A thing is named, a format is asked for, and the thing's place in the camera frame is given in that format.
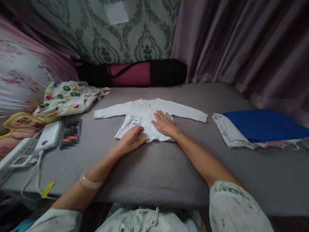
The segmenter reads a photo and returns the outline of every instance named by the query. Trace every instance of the bed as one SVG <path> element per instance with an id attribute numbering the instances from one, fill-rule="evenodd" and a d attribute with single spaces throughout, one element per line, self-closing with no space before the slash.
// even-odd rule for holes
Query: bed
<path id="1" fill-rule="evenodd" d="M 50 193 L 61 195 L 80 175 L 112 148 L 125 116 L 93 118 L 93 111 L 115 104 L 161 98 L 199 109 L 207 123 L 174 117 L 176 125 L 220 159 L 247 187 L 267 215 L 309 216 L 309 152 L 292 150 L 228 149 L 211 118 L 213 113 L 255 109 L 236 89 L 224 83 L 184 84 L 170 88 L 113 88 L 83 115 L 80 144 L 69 150 L 52 149 L 42 164 L 41 188 L 55 181 Z M 18 170 L 2 186 L 18 194 L 30 170 Z M 33 180 L 26 188 L 35 192 Z M 207 208 L 209 189 L 175 142 L 145 144 L 125 155 L 113 168 L 96 201 L 173 208 Z"/>

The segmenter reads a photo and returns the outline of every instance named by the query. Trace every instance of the bracelet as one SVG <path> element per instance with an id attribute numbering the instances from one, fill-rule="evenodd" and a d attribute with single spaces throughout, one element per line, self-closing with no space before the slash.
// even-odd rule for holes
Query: bracelet
<path id="1" fill-rule="evenodd" d="M 88 180 L 88 178 L 86 177 L 86 173 L 84 173 L 80 178 L 80 185 L 89 190 L 99 189 L 102 187 L 103 184 L 104 182 L 92 182 Z"/>

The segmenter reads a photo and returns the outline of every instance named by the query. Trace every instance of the hand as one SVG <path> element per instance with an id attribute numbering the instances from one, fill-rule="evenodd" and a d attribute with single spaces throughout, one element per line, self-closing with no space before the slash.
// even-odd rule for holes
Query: hand
<path id="1" fill-rule="evenodd" d="M 154 113 L 154 116 L 157 122 L 152 121 L 152 124 L 161 134 L 173 136 L 180 133 L 180 129 L 175 126 L 167 112 L 164 114 L 162 111 L 157 111 L 157 113 Z"/>
<path id="2" fill-rule="evenodd" d="M 114 152 L 119 154 L 120 156 L 129 153 L 130 151 L 135 150 L 140 145 L 149 141 L 149 138 L 144 138 L 141 140 L 137 139 L 137 136 L 144 131 L 144 127 L 142 126 L 134 126 L 130 130 L 128 130 L 120 139 L 120 141 L 116 144 L 116 146 L 112 149 Z"/>

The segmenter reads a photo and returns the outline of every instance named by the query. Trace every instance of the cartoon cat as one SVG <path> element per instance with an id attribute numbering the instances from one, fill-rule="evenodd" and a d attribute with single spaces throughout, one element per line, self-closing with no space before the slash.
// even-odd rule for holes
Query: cartoon cat
<path id="1" fill-rule="evenodd" d="M 132 116 L 130 119 L 129 127 L 140 126 L 142 122 L 142 118 Z"/>

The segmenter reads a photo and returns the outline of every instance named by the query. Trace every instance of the white charger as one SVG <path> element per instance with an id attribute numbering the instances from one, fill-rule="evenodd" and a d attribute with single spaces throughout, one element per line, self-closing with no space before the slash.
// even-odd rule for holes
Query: white charger
<path id="1" fill-rule="evenodd" d="M 10 165 L 10 168 L 30 167 L 39 161 L 39 157 L 39 155 L 20 156 Z"/>

